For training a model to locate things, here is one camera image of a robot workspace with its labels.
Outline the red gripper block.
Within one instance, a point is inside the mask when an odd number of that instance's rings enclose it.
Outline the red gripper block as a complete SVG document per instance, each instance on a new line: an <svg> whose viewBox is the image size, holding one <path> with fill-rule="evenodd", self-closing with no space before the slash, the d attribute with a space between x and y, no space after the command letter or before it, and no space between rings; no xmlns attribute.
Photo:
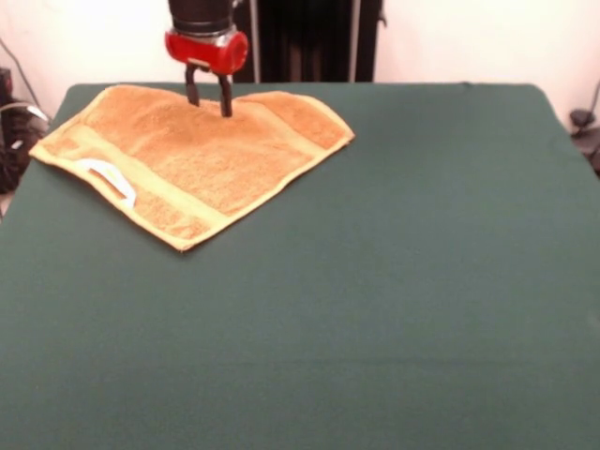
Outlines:
<svg viewBox="0 0 600 450"><path fill-rule="evenodd" d="M186 64L187 101L196 107L200 105L199 91L195 82L195 73L199 66L218 75L221 115L232 117L233 93L228 76L240 70L246 63L249 47L246 34L233 29L215 38L199 39L168 31L165 33L164 40L169 56Z"/></svg>

